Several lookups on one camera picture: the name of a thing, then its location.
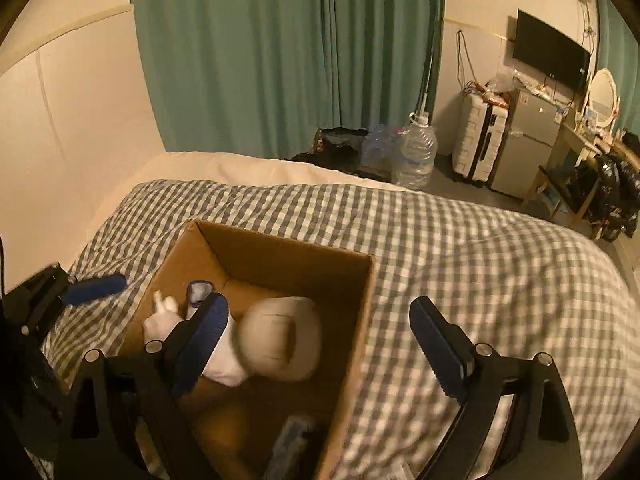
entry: black tv screen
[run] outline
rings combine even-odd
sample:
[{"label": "black tv screen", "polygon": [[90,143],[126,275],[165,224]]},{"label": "black tv screen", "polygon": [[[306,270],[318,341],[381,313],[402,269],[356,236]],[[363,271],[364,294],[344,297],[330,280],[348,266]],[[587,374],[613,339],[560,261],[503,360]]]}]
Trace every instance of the black tv screen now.
[{"label": "black tv screen", "polygon": [[518,11],[513,57],[582,93],[589,71],[589,51],[545,22]]}]

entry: black garbage bag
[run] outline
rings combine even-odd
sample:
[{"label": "black garbage bag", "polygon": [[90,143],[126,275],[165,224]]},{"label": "black garbage bag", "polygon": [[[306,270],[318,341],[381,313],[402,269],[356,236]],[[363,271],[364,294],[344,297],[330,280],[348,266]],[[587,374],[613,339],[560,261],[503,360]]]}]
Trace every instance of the black garbage bag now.
[{"label": "black garbage bag", "polygon": [[600,192],[604,194],[607,202],[618,204],[620,200],[620,173],[618,165],[609,155],[596,155],[598,174],[602,179]]},{"label": "black garbage bag", "polygon": [[572,202],[575,204],[572,207],[574,212],[578,211],[580,204],[587,199],[587,195],[596,183],[597,178],[597,173],[586,162],[582,162],[574,168],[574,172],[566,185]]},{"label": "black garbage bag", "polygon": [[640,174],[626,160],[620,160],[617,166],[620,168],[623,198],[633,200],[640,206]]},{"label": "black garbage bag", "polygon": [[625,235],[632,238],[638,227],[638,212],[631,214],[625,219]]},{"label": "black garbage bag", "polygon": [[615,242],[621,234],[622,234],[622,229],[615,229],[609,225],[605,226],[602,229],[602,237],[607,242]]}]

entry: gray floor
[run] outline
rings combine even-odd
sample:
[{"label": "gray floor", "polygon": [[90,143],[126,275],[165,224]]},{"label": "gray floor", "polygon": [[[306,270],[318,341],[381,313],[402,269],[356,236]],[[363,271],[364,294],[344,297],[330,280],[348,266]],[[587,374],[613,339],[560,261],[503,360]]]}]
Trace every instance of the gray floor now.
[{"label": "gray floor", "polygon": [[[526,210],[523,210],[520,206],[521,201],[517,198],[491,191],[488,187],[476,187],[472,184],[466,184],[465,182],[454,181],[450,156],[436,156],[435,170],[431,177],[428,191],[431,194],[452,198],[454,200],[464,200],[466,202],[474,202],[511,211],[525,212],[526,214],[545,220],[548,220],[549,217],[548,208],[540,200],[532,201],[527,205]],[[569,217],[559,212],[554,217],[554,223],[567,226]],[[584,225],[580,232],[587,236],[590,232],[590,227],[587,222],[583,223]],[[625,269],[623,269],[622,261],[613,244],[605,240],[597,240],[595,244],[609,256],[629,286],[631,293],[636,297],[636,300],[640,300],[638,286],[635,283],[629,282],[626,278],[630,274],[632,275],[632,273],[625,272]]]}]

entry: wall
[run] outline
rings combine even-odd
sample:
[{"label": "wall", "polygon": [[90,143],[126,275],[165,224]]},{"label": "wall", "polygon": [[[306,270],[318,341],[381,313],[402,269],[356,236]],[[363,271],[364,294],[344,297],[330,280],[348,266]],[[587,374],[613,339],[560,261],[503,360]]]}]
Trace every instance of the wall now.
[{"label": "wall", "polygon": [[0,234],[6,285],[94,233],[104,197],[164,152],[133,11],[73,30],[0,76]]},{"label": "wall", "polygon": [[130,0],[30,0],[0,44],[0,74],[70,30],[131,9]]},{"label": "wall", "polygon": [[[597,30],[598,15],[595,0],[589,4],[591,27]],[[512,66],[532,80],[543,82],[544,75],[514,60],[513,43],[518,9],[549,23],[578,43],[582,43],[585,30],[586,6],[578,0],[445,0],[445,23],[442,40],[442,62],[438,78],[438,91],[434,106],[433,124],[438,129],[438,150],[452,152],[460,120],[462,95],[457,80],[456,32],[461,29],[466,37],[476,77],[486,82],[503,66]],[[594,66],[597,38],[593,41]],[[587,38],[586,49],[592,44]],[[466,59],[465,78],[471,79]],[[557,97],[570,101],[572,92],[558,85]]]}]

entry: small refrigerator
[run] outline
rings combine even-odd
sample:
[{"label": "small refrigerator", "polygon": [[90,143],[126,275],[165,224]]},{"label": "small refrigerator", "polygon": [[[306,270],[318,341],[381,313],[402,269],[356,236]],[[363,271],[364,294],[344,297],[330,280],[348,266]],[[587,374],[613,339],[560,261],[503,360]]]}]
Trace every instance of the small refrigerator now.
[{"label": "small refrigerator", "polygon": [[524,198],[538,166],[544,166],[556,142],[560,116],[544,99],[518,90],[511,95],[505,135],[489,179],[495,191]]}]

